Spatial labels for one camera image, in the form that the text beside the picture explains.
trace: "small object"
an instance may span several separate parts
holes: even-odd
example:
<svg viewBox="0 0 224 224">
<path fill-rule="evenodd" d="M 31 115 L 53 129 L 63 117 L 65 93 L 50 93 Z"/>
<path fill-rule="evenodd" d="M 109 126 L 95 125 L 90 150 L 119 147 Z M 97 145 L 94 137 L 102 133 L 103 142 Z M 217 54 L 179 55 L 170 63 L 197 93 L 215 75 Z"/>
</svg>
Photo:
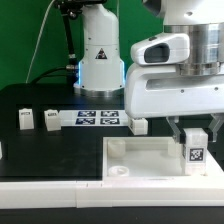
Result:
<svg viewBox="0 0 224 224">
<path fill-rule="evenodd" d="M 128 117 L 128 127 L 134 135 L 147 135 L 148 133 L 148 121 L 145 118 Z"/>
<path fill-rule="evenodd" d="M 201 128 L 184 129 L 186 144 L 183 147 L 181 166 L 185 175 L 206 174 L 208 135 Z"/>
<path fill-rule="evenodd" d="M 125 156 L 126 144 L 122 139 L 111 139 L 108 141 L 108 155 L 113 158 L 121 158 Z"/>
<path fill-rule="evenodd" d="M 48 131 L 61 130 L 61 121 L 57 110 L 44 111 L 44 116 Z"/>
<path fill-rule="evenodd" d="M 19 126 L 20 130 L 34 129 L 32 109 L 19 110 Z"/>
<path fill-rule="evenodd" d="M 112 166 L 108 170 L 108 175 L 110 177 L 128 177 L 129 169 L 125 166 Z"/>
</svg>

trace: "white robot body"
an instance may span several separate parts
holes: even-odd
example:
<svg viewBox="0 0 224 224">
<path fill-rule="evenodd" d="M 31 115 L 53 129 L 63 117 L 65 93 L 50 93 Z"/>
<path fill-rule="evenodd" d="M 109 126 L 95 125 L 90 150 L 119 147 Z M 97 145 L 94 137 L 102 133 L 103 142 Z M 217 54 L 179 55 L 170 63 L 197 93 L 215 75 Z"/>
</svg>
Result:
<svg viewBox="0 0 224 224">
<path fill-rule="evenodd" d="M 223 0 L 163 0 L 164 25 L 199 25 L 224 21 Z"/>
<path fill-rule="evenodd" d="M 223 0 L 143 0 L 164 33 L 132 46 L 125 107 L 132 118 L 224 112 Z"/>
<path fill-rule="evenodd" d="M 110 96 L 124 88 L 124 63 L 119 52 L 117 17 L 102 5 L 83 8 L 85 55 L 79 64 L 75 91 Z"/>
<path fill-rule="evenodd" d="M 127 73 L 125 111 L 132 118 L 223 113 L 224 69 L 216 76 L 180 76 L 177 65 L 141 67 Z"/>
</svg>

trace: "green wall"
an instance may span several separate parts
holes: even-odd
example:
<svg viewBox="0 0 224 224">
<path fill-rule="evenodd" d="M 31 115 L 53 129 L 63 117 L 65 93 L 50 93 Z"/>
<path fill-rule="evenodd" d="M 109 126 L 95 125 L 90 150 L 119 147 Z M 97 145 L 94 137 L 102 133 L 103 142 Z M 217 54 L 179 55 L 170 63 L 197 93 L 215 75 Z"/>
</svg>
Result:
<svg viewBox="0 0 224 224">
<path fill-rule="evenodd" d="M 43 16 L 51 0 L 1 0 L 0 7 L 0 89 L 25 83 Z M 120 50 L 126 68 L 130 66 L 133 43 L 162 31 L 162 21 L 142 6 L 141 0 L 120 0 Z M 117 13 L 117 0 L 105 7 Z M 72 21 L 77 56 L 83 55 L 82 21 Z M 51 9 L 30 80 L 40 73 L 67 64 L 67 45 L 60 12 Z"/>
</svg>

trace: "white block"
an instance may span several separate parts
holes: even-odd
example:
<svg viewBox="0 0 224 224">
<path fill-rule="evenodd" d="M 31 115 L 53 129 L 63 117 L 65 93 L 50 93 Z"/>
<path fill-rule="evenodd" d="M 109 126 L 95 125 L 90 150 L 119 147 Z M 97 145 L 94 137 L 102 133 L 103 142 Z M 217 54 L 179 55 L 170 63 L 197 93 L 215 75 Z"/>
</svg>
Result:
<svg viewBox="0 0 224 224">
<path fill-rule="evenodd" d="M 44 111 L 44 116 L 48 131 L 61 130 L 61 121 L 57 110 Z"/>
<path fill-rule="evenodd" d="M 183 147 L 181 166 L 185 175 L 205 175 L 208 135 L 201 128 L 184 129 L 186 144 Z"/>
<path fill-rule="evenodd" d="M 110 183 L 79 181 L 75 193 L 77 208 L 113 207 L 113 194 Z"/>
<path fill-rule="evenodd" d="M 126 145 L 123 139 L 108 140 L 108 156 L 113 158 L 121 158 L 125 156 Z"/>
<path fill-rule="evenodd" d="M 20 130 L 34 129 L 32 109 L 19 110 L 19 126 Z"/>
<path fill-rule="evenodd" d="M 134 135 L 147 135 L 148 133 L 148 121 L 145 118 L 128 117 L 128 127 Z"/>
</svg>

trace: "black table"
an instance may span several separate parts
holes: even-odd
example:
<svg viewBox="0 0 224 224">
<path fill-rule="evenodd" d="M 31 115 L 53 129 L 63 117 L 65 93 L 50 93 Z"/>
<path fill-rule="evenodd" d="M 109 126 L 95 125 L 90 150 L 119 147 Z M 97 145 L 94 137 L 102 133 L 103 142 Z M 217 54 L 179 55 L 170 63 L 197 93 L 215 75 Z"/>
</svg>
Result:
<svg viewBox="0 0 224 224">
<path fill-rule="evenodd" d="M 133 136 L 127 127 L 67 127 L 47 132 L 44 111 L 122 110 L 123 97 L 97 99 L 73 94 L 66 85 L 11 85 L 0 91 L 0 181 L 101 180 L 103 137 Z M 18 110 L 32 108 L 35 129 L 21 131 Z M 186 126 L 207 126 L 207 116 L 184 118 Z M 167 136 L 172 131 L 165 119 L 149 121 L 149 135 Z M 210 146 L 222 165 L 223 138 Z M 91 209 L 0 210 L 0 223 L 223 223 L 222 207 L 142 207 Z"/>
</svg>

